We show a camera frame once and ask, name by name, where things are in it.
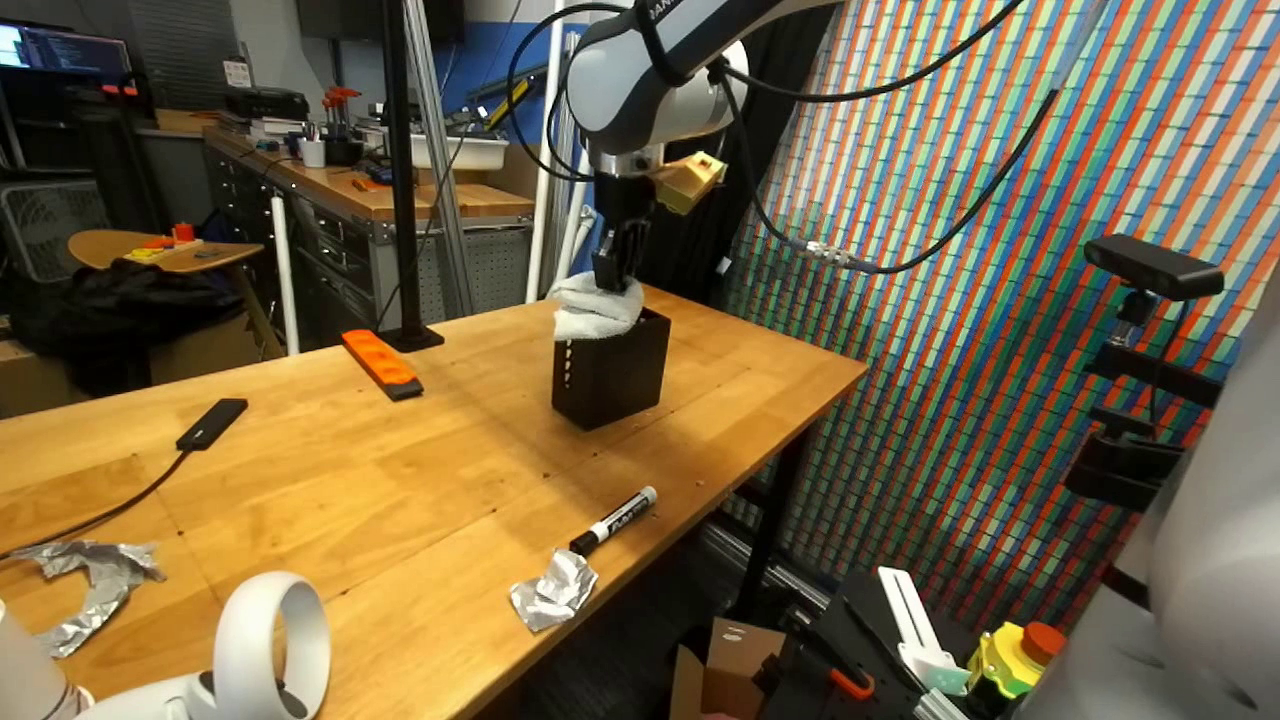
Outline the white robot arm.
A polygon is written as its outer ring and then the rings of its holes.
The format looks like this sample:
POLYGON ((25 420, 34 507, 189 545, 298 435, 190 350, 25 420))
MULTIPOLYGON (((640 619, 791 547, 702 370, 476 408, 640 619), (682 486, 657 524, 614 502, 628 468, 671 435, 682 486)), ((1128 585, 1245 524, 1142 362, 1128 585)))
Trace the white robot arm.
POLYGON ((587 25, 563 65, 563 99, 592 170, 646 183, 674 139, 732 125, 747 99, 745 41, 836 0, 633 0, 587 25))

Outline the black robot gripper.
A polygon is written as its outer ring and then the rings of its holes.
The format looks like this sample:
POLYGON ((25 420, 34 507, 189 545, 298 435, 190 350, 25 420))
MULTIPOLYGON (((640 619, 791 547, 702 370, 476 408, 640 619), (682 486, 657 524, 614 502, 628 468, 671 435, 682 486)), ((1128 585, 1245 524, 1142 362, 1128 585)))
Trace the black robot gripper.
POLYGON ((646 181, 596 181, 596 207, 602 217, 602 239, 596 248, 596 286, 622 292, 643 268, 652 239, 657 186, 646 181))

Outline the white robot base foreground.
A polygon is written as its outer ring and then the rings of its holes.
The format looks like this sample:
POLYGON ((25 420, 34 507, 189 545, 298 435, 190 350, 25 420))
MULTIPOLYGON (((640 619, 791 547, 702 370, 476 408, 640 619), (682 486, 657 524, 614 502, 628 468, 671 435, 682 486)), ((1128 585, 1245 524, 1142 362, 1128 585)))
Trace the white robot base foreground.
POLYGON ((1280 274, 1121 566, 1017 720, 1280 720, 1280 274))

